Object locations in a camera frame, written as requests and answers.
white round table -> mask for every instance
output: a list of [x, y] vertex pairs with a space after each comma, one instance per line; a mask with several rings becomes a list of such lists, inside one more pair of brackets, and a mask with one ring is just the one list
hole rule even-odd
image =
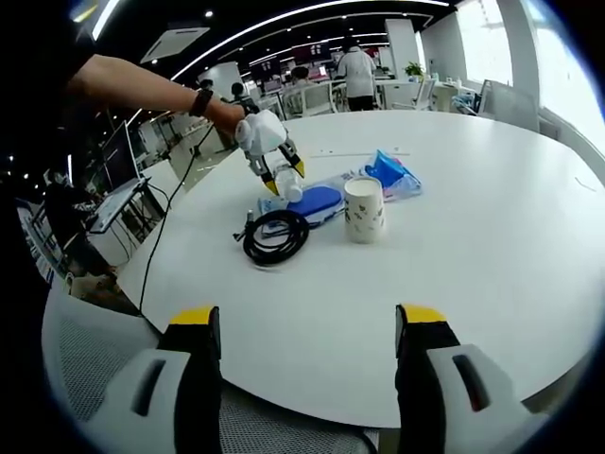
[[[340, 423], [399, 427], [395, 306], [432, 306], [525, 399], [590, 348], [603, 310], [605, 189], [576, 153], [536, 133], [450, 113], [337, 113], [290, 121], [314, 182], [377, 148], [423, 183], [389, 203], [389, 231], [348, 243], [344, 219], [290, 261], [255, 268], [232, 234], [267, 190], [234, 153], [168, 215], [143, 307], [160, 329], [220, 307], [221, 371], [274, 404]], [[138, 304], [157, 230], [119, 284]]]

black ceiling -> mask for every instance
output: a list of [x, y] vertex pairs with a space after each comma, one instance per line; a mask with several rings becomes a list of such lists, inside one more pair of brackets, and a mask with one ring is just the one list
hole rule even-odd
[[[422, 30], [426, 25], [430, 26], [453, 12], [454, 5], [459, 1], [449, 1], [449, 7], [413, 1], [381, 0], [313, 9], [260, 27], [222, 46], [193, 66], [178, 78], [178, 81], [194, 86], [194, 80], [206, 66], [212, 66], [220, 61], [237, 61], [240, 72], [243, 74], [248, 71], [251, 61], [292, 45], [321, 41], [346, 34], [382, 33], [386, 31], [385, 19], [402, 17], [404, 13], [408, 14], [407, 19], [412, 21], [415, 30]], [[151, 63], [143, 65], [150, 71], [171, 78], [190, 61], [235, 33], [280, 14], [319, 3], [325, 2], [295, 0], [270, 4], [270, 2], [219, 2], [217, 0], [204, 2], [199, 0], [121, 0], [96, 42], [97, 52], [138, 64], [160, 35], [171, 26], [208, 26], [210, 30], [181, 54], [160, 59], [155, 65]], [[211, 18], [204, 17], [206, 10], [213, 12]], [[343, 15], [347, 16], [346, 20], [341, 18]], [[286, 31], [289, 27], [292, 28], [290, 32]], [[372, 36], [359, 38], [359, 41], [361, 44], [380, 43], [387, 42], [388, 37]], [[112, 122], [117, 125], [120, 121], [129, 119], [133, 114], [132, 110], [117, 108], [110, 108], [109, 112], [101, 110], [99, 114], [99, 106], [94, 104], [79, 103], [75, 108], [72, 106], [72, 109], [64, 116], [62, 125], [65, 127], [65, 134], [69, 137], [66, 143], [74, 145], [68, 146], [69, 149], [65, 151], [65, 155], [74, 153], [80, 158], [86, 159], [83, 154], [84, 150], [88, 150], [90, 146], [99, 144], [109, 137]], [[143, 112], [132, 127], [138, 126], [138, 120], [145, 121], [156, 114]], [[27, 180], [23, 179], [25, 173], [29, 174]], [[8, 156], [0, 155], [0, 174], [4, 180], [12, 180], [12, 184], [19, 187], [17, 192], [21, 197], [40, 201], [44, 189], [43, 177], [41, 170], [36, 168], [33, 163], [20, 160], [19, 156], [15, 156], [11, 162]]]

white mug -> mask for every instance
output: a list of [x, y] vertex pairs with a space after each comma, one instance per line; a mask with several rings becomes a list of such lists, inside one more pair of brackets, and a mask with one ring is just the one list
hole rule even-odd
[[355, 243], [373, 243], [385, 231], [382, 184], [372, 177], [353, 178], [344, 185], [347, 237]]

potted plant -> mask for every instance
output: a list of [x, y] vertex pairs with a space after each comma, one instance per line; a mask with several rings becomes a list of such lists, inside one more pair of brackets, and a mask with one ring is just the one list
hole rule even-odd
[[420, 82], [423, 79], [423, 68], [419, 63], [411, 61], [409, 65], [406, 66], [405, 71], [409, 78], [414, 78], [417, 82]]

black wristwatch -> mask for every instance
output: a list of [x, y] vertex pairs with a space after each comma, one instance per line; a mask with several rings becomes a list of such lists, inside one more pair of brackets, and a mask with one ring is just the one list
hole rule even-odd
[[210, 99], [212, 99], [213, 92], [211, 90], [200, 90], [198, 96], [193, 103], [193, 107], [189, 114], [192, 116], [203, 116], [208, 107]]

